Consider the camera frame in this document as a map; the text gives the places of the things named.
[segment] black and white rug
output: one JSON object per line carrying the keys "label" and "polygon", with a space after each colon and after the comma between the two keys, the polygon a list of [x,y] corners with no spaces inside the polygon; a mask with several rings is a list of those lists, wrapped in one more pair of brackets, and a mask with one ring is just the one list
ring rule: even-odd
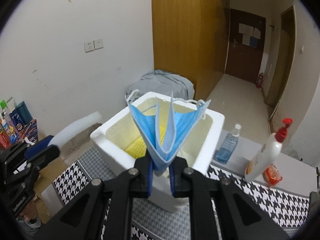
{"label": "black and white rug", "polygon": [[[89,149],[80,158],[80,162],[73,163],[54,182],[53,186],[63,205],[66,205],[80,192],[92,178],[100,177],[103,180],[114,178],[115,175],[96,148]],[[293,195],[279,189],[268,188],[256,182],[246,183],[241,176],[223,170],[210,164],[206,176],[219,180],[228,177],[242,189],[262,210],[284,229],[301,226],[306,220],[309,208],[309,199]],[[190,238],[190,222],[188,206],[177,214],[171,214],[145,199],[134,199],[132,240],[159,240],[159,239],[188,239]],[[101,240],[108,218],[109,205],[105,215],[105,223],[101,232]],[[142,228],[152,228],[152,233]]]}

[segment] red package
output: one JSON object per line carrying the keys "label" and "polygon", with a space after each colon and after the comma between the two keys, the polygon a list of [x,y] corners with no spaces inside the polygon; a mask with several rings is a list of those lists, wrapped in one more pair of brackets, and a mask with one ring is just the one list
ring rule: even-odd
{"label": "red package", "polygon": [[8,137],[6,136],[4,131],[2,131],[1,129],[0,129],[0,145],[3,149],[9,148],[11,145]]}
{"label": "red package", "polygon": [[273,163],[262,173],[262,176],[268,187],[272,187],[282,180],[280,172]]}

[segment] gray cloth cover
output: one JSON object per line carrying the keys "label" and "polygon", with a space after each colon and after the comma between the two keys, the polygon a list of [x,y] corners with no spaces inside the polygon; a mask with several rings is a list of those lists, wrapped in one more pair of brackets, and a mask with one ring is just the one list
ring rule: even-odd
{"label": "gray cloth cover", "polygon": [[183,98],[185,100],[193,99],[195,93],[190,80],[163,70],[150,71],[144,74],[139,81],[128,87],[126,97],[135,89],[139,89],[140,92],[136,93],[133,100],[138,99],[147,92],[156,92],[167,96],[171,96],[173,92],[174,98]]}

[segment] lotion bottle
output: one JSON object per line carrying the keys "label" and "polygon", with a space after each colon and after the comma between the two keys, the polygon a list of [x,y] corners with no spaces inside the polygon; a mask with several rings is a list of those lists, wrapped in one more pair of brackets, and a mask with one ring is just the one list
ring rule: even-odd
{"label": "lotion bottle", "polygon": [[252,182],[261,173],[263,173],[280,154],[282,142],[287,137],[287,129],[292,124],[292,119],[285,118],[282,122],[285,127],[281,127],[277,133],[270,134],[261,150],[258,151],[255,157],[253,157],[247,165],[244,171],[244,180],[247,183]]}

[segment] white foam box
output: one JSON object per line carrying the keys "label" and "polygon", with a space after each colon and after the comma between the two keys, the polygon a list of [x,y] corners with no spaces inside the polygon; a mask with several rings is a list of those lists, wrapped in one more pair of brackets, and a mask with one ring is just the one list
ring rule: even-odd
{"label": "white foam box", "polygon": [[[166,127],[170,99],[169,96],[148,92],[132,104],[140,111],[144,111],[155,105],[158,100],[160,105],[160,126]],[[175,101],[174,110],[179,113],[187,113],[196,110],[196,105]],[[155,107],[144,114],[154,115]],[[182,145],[183,152],[192,157],[187,160],[188,166],[202,174],[206,173],[222,131],[223,122],[223,114],[209,109],[205,111],[205,119],[201,119],[198,122]],[[134,166],[135,159],[124,150],[140,136],[129,108],[126,107],[93,131],[90,138],[94,141],[110,169],[116,175],[119,175]],[[167,177],[157,177],[155,175],[153,175],[152,192],[149,200],[172,213],[179,211],[180,208],[188,203],[188,199],[172,197],[170,181]]]}

